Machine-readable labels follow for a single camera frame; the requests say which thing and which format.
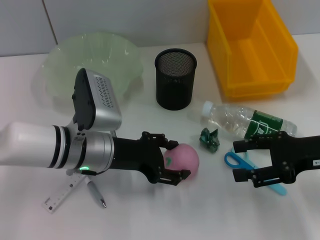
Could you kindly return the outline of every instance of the green bottle label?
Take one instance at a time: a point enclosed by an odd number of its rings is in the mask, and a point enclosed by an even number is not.
[[[283,121],[281,118],[255,110],[244,138],[249,139],[251,135],[278,132],[281,129]]]

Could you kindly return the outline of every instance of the crumpled green paper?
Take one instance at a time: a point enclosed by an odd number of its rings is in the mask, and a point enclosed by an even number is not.
[[[201,131],[200,143],[207,148],[211,153],[215,153],[220,145],[218,139],[218,129],[210,133],[208,128],[205,128]]]

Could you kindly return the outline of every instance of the blue scissors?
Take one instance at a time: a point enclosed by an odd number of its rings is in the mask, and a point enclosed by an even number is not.
[[[231,164],[228,161],[228,157],[235,160],[238,164]],[[231,149],[230,152],[227,152],[224,155],[224,162],[230,168],[233,168],[233,169],[247,169],[247,170],[258,169],[258,166],[255,165],[252,161],[250,161],[248,152],[244,153],[244,159],[242,159],[238,154],[235,153],[235,150],[233,148]],[[267,187],[271,188],[273,191],[275,191],[279,195],[285,196],[287,194],[287,189],[279,183],[269,185]]]

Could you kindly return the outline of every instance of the yellow storage box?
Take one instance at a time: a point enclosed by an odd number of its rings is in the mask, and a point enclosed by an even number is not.
[[[295,80],[298,46],[270,0],[208,0],[207,47],[225,96],[278,94]]]

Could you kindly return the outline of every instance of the white table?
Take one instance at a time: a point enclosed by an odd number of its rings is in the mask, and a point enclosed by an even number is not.
[[[294,38],[300,47],[295,83],[277,97],[244,104],[295,122],[301,136],[320,135],[320,34]],[[180,111],[161,108],[155,98],[154,59],[169,47],[189,50],[198,62],[192,103]],[[0,58],[0,129],[11,121],[64,126],[71,120],[72,107],[53,107],[37,85],[37,69],[46,56]],[[199,146],[204,126],[187,114],[200,101],[221,102],[205,45],[144,47],[141,59],[143,85],[121,102],[123,123],[117,135],[138,139],[149,131],[192,145],[200,157],[197,178],[176,187],[153,185],[139,172],[112,169],[95,178],[106,209],[81,184],[51,215],[41,203],[66,180],[64,170],[1,166],[1,239],[319,239],[320,171],[301,173],[295,184],[285,186],[289,195],[279,196],[251,182],[235,183],[223,162],[233,139],[224,133],[217,153]],[[251,159],[260,167],[271,164],[265,153],[253,153]]]

